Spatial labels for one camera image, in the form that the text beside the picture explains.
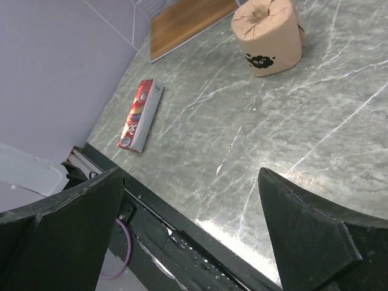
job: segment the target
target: marble countertop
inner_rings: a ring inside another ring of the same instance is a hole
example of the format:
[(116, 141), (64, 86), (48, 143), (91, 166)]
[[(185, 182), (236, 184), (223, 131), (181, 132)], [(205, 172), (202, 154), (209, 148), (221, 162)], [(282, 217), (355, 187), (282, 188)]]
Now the marble countertop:
[[(294, 1), (306, 29), (292, 69), (251, 74), (231, 17), (150, 64), (135, 57), (89, 143), (279, 283), (257, 177), (388, 218), (385, 0)], [(117, 148), (142, 79), (166, 85), (142, 154)]]

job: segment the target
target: colgate box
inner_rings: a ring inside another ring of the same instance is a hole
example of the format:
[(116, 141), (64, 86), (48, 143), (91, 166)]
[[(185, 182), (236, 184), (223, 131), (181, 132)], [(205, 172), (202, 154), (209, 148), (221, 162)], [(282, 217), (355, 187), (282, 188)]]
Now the colgate box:
[(117, 144), (118, 147), (124, 150), (136, 150), (139, 153), (143, 151), (163, 89), (164, 85), (155, 79), (140, 82)]

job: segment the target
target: brown paper wrapper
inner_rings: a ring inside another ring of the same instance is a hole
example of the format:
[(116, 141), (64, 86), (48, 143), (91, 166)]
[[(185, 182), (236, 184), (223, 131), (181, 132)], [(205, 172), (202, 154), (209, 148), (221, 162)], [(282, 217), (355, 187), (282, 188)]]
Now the brown paper wrapper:
[(302, 57), (304, 29), (290, 0), (249, 0), (236, 10), (232, 30), (256, 76), (285, 71)]

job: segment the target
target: wooden board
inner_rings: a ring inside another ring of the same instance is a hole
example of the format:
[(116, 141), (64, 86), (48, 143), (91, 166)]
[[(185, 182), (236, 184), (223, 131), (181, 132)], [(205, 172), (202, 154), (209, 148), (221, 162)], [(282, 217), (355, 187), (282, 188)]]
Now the wooden board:
[(151, 22), (151, 61), (233, 13), (235, 0), (178, 0)]

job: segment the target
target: purple cable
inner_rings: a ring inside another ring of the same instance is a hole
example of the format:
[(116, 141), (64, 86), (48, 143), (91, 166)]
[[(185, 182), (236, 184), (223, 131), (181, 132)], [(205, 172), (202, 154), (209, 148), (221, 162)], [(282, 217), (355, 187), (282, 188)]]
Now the purple cable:
[(124, 264), (121, 267), (120, 271), (118, 271), (114, 275), (110, 275), (110, 276), (105, 275), (102, 272), (100, 273), (101, 277), (103, 277), (104, 279), (107, 279), (107, 280), (112, 280), (112, 279), (117, 278), (125, 270), (125, 267), (127, 267), (127, 264), (129, 262), (129, 259), (131, 258), (131, 254), (132, 254), (132, 241), (131, 241), (131, 236), (129, 234), (129, 230), (124, 225), (124, 223), (121, 222), (120, 219), (116, 218), (116, 222), (121, 226), (122, 230), (124, 231), (124, 233), (125, 233), (125, 235), (127, 237), (128, 250), (127, 250), (127, 256), (125, 258)]

